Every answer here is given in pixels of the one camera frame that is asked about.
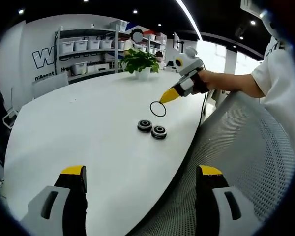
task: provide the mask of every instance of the ceiling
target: ceiling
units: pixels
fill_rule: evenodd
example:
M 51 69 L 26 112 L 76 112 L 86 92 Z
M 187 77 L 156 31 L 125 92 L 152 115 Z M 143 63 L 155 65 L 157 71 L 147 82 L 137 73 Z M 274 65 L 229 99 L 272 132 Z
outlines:
M 240 0 L 183 0 L 187 9 L 194 18 L 201 33 L 210 33 L 225 37 L 230 42 L 225 42 L 214 37 L 203 36 L 204 40 L 214 41 L 233 49 L 234 42 L 257 51 L 263 55 L 270 35 L 264 28 L 262 22 L 254 16 L 240 9 Z M 0 34 L 12 25 L 26 20 L 26 22 L 38 20 L 44 17 L 60 14 L 95 14 L 110 16 L 137 23 L 148 29 L 165 33 L 169 38 L 176 32 L 181 39 L 197 40 L 198 37 L 185 16 L 184 12 L 175 0 L 150 0 L 144 4 L 137 0 L 109 1 L 83 0 L 60 1 L 12 1 L 12 3 L 0 3 Z M 19 16 L 18 10 L 25 8 L 25 13 Z M 255 20 L 256 25 L 250 25 L 250 20 Z M 242 28 L 243 40 L 236 35 L 238 28 Z M 237 46 L 237 49 L 256 58 L 244 48 Z

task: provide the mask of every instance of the white t-shirt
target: white t-shirt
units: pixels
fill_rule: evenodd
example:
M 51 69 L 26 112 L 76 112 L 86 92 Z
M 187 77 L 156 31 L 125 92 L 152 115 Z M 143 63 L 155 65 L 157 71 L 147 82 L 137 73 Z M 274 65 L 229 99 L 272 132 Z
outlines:
M 291 50 L 272 37 L 264 61 L 251 74 L 265 95 L 260 103 L 281 124 L 295 153 L 295 64 Z
M 139 46 L 134 42 L 132 41 L 131 39 L 128 39 L 125 41 L 124 43 L 124 51 L 127 51 L 129 49 L 133 49 L 134 51 L 138 51 L 139 50 Z

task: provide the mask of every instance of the oval table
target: oval table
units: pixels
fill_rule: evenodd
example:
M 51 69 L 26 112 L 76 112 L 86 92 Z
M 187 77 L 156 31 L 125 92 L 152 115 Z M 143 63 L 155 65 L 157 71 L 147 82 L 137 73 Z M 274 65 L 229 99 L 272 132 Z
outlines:
M 149 110 L 180 75 L 160 71 L 148 81 L 128 72 L 78 82 L 22 107 L 5 160 L 3 192 L 21 220 L 28 203 L 72 165 L 87 167 L 88 235 L 122 236 L 150 211 L 180 167 L 199 126 L 204 94 Z M 162 113 L 159 104 L 156 112 Z M 164 140 L 141 133 L 149 119 L 167 130 Z

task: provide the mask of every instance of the potted plant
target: potted plant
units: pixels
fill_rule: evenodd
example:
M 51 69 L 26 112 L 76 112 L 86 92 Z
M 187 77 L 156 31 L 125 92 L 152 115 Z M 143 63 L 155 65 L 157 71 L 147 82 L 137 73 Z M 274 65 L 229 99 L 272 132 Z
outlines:
M 121 60 L 121 63 L 126 65 L 125 71 L 131 74 L 135 71 L 138 79 L 147 79 L 151 69 L 158 73 L 159 65 L 155 55 L 142 51 L 136 52 L 133 49 L 128 51 L 129 54 Z

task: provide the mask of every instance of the green plant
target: green plant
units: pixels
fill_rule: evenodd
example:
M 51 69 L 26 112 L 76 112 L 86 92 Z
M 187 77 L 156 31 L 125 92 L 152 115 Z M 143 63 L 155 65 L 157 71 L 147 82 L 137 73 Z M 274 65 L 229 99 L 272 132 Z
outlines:
M 121 63 L 125 63 L 127 65 L 125 71 L 132 74 L 134 71 L 141 72 L 143 69 L 151 67 L 153 72 L 158 73 L 159 65 L 155 55 L 142 51 L 136 52 L 133 49 L 129 49 L 128 52 L 130 54 L 126 55 L 121 60 Z

